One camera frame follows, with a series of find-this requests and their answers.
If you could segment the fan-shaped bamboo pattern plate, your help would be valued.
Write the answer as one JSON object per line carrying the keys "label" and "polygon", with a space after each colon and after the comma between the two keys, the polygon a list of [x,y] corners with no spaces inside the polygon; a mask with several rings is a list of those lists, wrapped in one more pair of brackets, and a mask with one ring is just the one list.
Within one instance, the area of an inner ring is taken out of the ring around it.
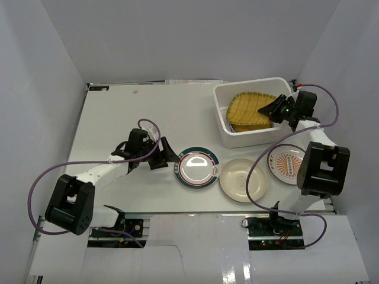
{"label": "fan-shaped bamboo pattern plate", "polygon": [[226,112],[226,119],[234,125],[269,124],[269,118],[259,109],[276,100],[276,96],[260,92],[241,92],[233,97]]}

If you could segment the white plate green red rim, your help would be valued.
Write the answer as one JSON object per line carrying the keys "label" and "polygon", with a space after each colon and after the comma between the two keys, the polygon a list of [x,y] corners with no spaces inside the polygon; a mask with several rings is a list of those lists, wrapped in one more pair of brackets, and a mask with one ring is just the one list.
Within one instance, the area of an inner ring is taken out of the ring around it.
{"label": "white plate green red rim", "polygon": [[204,147],[190,147],[174,163],[174,174],[181,184],[191,189],[206,188],[219,178],[221,166],[217,156]]}

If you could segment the round bamboo pattern plate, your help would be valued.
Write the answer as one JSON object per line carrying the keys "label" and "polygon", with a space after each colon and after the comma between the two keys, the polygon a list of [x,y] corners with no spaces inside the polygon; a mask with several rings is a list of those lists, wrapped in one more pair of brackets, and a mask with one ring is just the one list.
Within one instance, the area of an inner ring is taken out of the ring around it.
{"label": "round bamboo pattern plate", "polygon": [[270,121],[264,124],[253,124],[253,125],[230,124],[231,129],[236,133],[264,130],[264,129],[272,128],[272,126],[273,126],[273,123]]}

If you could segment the white plate orange sun pattern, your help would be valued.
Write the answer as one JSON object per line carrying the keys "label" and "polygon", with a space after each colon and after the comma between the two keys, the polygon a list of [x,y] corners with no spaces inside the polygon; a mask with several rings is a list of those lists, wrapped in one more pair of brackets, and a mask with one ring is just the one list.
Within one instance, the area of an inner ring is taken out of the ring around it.
{"label": "white plate orange sun pattern", "polygon": [[304,155],[305,150],[299,146],[293,144],[276,145],[268,153],[268,169],[279,181],[295,186]]}

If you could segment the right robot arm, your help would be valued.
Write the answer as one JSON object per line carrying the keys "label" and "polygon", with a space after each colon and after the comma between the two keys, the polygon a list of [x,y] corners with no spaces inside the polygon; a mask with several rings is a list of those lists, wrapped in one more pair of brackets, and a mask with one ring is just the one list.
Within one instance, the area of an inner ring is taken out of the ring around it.
{"label": "right robot arm", "polygon": [[315,93],[300,91],[296,99],[280,95],[258,110],[272,122],[287,121],[291,135],[299,134],[308,143],[297,172],[297,189],[270,209],[267,227],[275,236],[295,226],[299,216],[315,202],[338,196],[345,183],[351,152],[330,140],[325,126],[313,117],[316,101]]}

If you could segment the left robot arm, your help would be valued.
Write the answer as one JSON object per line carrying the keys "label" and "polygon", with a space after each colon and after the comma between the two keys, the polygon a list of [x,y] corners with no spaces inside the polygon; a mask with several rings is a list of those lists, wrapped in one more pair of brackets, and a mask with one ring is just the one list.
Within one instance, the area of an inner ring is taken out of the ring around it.
{"label": "left robot arm", "polygon": [[88,228],[104,227],[111,235],[118,236],[125,229],[122,210],[111,205],[95,206],[95,194],[129,174],[140,163],[146,162],[155,170],[178,161],[179,157],[165,137],[152,130],[134,128],[128,140],[120,143],[105,163],[97,163],[76,176],[58,178],[45,219],[76,235]]}

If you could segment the white plastic bin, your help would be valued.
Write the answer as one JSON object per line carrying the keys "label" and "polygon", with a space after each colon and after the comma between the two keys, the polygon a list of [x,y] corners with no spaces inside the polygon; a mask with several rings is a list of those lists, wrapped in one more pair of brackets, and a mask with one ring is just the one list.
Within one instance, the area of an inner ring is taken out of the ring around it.
{"label": "white plastic bin", "polygon": [[270,95],[291,95],[288,82],[279,77],[256,79],[242,82],[223,83],[214,87],[213,95],[216,105],[216,121],[223,145],[228,148],[255,146],[273,143],[291,132],[287,122],[274,124],[273,127],[234,133],[226,119],[226,111],[235,95],[245,91],[267,93]]}

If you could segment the cream round plate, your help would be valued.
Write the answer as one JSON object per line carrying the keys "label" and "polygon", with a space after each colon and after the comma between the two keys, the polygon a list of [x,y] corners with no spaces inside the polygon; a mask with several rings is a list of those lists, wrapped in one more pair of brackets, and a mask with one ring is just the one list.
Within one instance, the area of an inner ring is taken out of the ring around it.
{"label": "cream round plate", "polygon": [[[248,173],[254,162],[249,159],[233,159],[221,169],[219,180],[224,193],[234,201],[249,203],[246,194],[246,181]],[[265,171],[257,165],[249,179],[250,197],[257,201],[262,198],[268,189],[268,179]]]}

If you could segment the black label sticker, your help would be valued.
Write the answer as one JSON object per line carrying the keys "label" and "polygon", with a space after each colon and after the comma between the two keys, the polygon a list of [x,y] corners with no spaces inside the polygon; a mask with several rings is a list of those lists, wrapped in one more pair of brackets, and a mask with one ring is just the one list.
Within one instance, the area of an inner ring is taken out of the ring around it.
{"label": "black label sticker", "polygon": [[89,91],[108,91],[109,86],[90,86]]}

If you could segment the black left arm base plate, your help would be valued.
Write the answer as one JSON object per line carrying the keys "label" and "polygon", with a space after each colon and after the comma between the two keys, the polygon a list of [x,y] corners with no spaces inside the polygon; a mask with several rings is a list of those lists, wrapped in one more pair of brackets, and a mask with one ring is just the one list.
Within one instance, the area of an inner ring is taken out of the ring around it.
{"label": "black left arm base plate", "polygon": [[[113,228],[107,228],[107,230],[124,231],[137,238],[143,235],[143,225],[143,219],[125,219],[124,221],[116,223]],[[107,233],[99,230],[92,230],[90,236],[93,238],[125,237],[125,235],[122,234]]]}

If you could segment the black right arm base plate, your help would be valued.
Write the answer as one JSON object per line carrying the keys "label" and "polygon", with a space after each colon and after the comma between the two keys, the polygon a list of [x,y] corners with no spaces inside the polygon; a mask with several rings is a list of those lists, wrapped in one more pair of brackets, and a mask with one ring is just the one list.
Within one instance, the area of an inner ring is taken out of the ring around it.
{"label": "black right arm base plate", "polygon": [[246,217],[241,226],[248,231],[250,237],[302,237],[303,231],[299,221],[289,225],[272,224],[269,218]]}

